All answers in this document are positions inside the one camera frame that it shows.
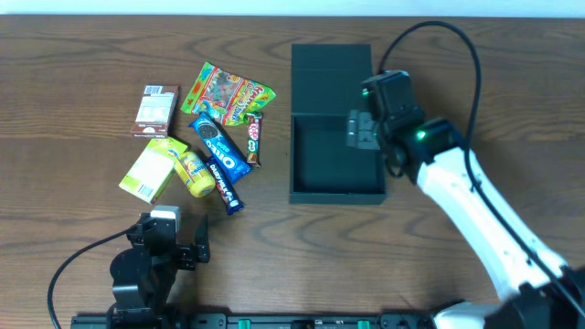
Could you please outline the black gift box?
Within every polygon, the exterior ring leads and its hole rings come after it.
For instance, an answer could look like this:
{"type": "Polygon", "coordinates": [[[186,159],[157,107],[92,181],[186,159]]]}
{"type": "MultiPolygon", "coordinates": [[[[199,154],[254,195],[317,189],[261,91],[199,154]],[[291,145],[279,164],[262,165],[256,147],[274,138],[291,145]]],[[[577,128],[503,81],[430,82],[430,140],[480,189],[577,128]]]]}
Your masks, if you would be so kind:
{"type": "Polygon", "coordinates": [[[386,199],[381,152],[347,142],[350,112],[365,109],[361,82],[371,76],[369,45],[292,45],[292,204],[380,205],[386,199]]]}

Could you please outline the blue Oreo pack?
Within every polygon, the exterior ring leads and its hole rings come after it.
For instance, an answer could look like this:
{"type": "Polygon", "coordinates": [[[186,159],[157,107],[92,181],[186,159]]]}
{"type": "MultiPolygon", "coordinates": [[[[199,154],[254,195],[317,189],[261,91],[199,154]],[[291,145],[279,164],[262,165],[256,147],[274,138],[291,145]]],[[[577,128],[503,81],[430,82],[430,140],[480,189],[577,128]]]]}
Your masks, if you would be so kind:
{"type": "Polygon", "coordinates": [[[223,134],[209,114],[201,112],[189,126],[200,137],[232,184],[251,171],[239,149],[223,134]]]}

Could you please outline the KitKat Milo bar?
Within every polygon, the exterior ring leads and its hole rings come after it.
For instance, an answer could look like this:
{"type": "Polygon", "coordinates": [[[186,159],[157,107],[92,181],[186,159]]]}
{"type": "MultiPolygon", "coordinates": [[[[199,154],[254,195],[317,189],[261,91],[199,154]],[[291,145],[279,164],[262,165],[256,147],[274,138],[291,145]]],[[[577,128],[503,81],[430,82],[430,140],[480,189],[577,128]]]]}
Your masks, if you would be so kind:
{"type": "Polygon", "coordinates": [[[247,163],[253,167],[261,168],[260,139],[263,114],[250,112],[246,114],[246,118],[248,120],[247,163]]]}

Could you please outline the brown Pocky box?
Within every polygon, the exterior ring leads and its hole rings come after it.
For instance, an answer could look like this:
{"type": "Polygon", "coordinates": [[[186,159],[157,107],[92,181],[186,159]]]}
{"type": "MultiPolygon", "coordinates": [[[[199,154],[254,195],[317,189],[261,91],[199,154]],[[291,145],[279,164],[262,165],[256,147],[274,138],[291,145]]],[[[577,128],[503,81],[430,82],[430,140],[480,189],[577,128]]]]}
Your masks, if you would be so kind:
{"type": "Polygon", "coordinates": [[[172,85],[145,85],[131,135],[166,138],[169,134],[180,88],[172,85]]]}

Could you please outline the colourful gummy candy bag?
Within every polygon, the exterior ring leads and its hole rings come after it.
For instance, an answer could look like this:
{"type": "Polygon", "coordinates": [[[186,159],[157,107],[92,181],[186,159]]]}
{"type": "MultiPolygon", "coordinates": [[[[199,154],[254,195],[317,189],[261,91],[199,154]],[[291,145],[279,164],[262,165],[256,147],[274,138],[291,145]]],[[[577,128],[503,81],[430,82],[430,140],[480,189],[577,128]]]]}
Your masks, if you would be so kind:
{"type": "Polygon", "coordinates": [[[270,87],[206,62],[180,110],[206,112],[223,126],[239,126],[247,122],[248,113],[260,112],[275,97],[270,87]]]}

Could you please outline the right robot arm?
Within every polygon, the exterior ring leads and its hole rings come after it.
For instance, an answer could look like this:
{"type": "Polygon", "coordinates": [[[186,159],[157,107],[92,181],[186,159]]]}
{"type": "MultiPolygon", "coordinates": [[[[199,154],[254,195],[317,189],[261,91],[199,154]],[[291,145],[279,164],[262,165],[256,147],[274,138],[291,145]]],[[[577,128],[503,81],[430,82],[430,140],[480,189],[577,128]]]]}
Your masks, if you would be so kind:
{"type": "Polygon", "coordinates": [[[454,302],[433,313],[433,327],[583,327],[584,271],[573,270],[524,223],[451,122],[425,118],[409,74],[387,70],[363,80],[361,89],[366,107],[351,112],[348,144],[379,150],[391,175],[406,176],[444,211],[500,301],[454,302]]]}

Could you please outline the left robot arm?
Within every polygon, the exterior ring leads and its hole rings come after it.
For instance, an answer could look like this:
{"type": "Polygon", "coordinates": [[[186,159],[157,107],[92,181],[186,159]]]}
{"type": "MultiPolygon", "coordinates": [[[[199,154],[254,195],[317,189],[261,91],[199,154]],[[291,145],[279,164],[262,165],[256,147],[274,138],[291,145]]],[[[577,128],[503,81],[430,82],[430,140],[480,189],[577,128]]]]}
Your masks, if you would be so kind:
{"type": "Polygon", "coordinates": [[[115,303],[106,313],[108,328],[188,328],[188,317],[166,301],[178,271],[194,271],[210,261],[208,221],[198,225],[194,241],[176,241],[176,219],[143,213],[126,233],[132,247],[110,266],[115,303]]]}

